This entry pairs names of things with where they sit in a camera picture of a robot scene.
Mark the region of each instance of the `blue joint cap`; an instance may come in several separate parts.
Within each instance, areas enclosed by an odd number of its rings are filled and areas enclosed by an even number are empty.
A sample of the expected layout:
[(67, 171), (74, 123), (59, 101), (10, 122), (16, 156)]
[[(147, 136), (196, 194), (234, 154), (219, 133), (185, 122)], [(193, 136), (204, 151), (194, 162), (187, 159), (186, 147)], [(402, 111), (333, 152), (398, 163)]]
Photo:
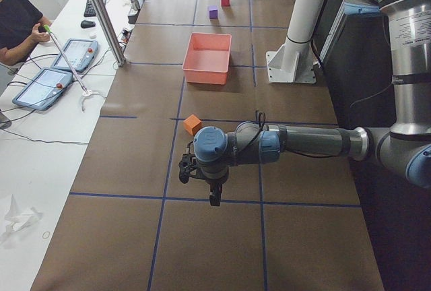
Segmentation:
[(414, 185), (431, 189), (431, 145), (410, 160), (405, 176)]
[(262, 164), (277, 162), (280, 157), (280, 141), (274, 131), (263, 131), (259, 143), (259, 161)]
[(378, 6), (358, 5), (357, 3), (344, 3), (344, 14), (362, 15), (362, 17), (376, 17), (382, 15)]
[(193, 146), (199, 161), (213, 162), (226, 151), (228, 137), (217, 127), (204, 127), (196, 133)]

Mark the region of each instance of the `silver tube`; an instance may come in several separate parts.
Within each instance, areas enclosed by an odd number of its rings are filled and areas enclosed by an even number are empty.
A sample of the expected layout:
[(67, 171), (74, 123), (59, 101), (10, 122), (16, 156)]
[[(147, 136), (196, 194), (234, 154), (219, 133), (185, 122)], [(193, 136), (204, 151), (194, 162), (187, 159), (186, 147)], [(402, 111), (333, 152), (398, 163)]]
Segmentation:
[(103, 4), (102, 0), (91, 0), (96, 10), (97, 17), (99, 19), (100, 25), (102, 26), (103, 33), (108, 41), (109, 47), (115, 56), (115, 60), (119, 67), (122, 67), (126, 61), (126, 58), (121, 50), (120, 44), (118, 42), (117, 36), (115, 34), (112, 23), (110, 22), (108, 12)]

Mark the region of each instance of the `black t-shirt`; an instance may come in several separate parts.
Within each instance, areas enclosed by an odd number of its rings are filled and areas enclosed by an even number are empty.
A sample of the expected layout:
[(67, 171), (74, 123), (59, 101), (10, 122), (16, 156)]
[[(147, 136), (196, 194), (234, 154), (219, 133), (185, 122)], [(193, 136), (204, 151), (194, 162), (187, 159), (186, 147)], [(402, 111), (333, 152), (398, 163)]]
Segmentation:
[(21, 44), (43, 14), (29, 0), (0, 2), (0, 49)]

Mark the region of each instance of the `pink plastic container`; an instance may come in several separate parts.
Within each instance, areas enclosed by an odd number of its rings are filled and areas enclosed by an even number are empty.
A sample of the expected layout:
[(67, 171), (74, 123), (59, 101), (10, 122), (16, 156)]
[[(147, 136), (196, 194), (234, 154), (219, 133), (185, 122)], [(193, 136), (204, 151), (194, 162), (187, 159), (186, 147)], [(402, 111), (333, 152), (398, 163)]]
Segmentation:
[(225, 84), (231, 41), (230, 34), (192, 33), (183, 63), (186, 81)]

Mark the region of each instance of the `keyboard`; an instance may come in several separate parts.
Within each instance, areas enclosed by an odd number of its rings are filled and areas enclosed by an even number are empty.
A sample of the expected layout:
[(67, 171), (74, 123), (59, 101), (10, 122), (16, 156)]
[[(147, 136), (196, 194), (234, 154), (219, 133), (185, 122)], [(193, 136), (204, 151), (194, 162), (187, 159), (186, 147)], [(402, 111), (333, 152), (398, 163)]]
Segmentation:
[(96, 10), (91, 0), (87, 0), (86, 10), (84, 11), (84, 17), (94, 17), (96, 15)]

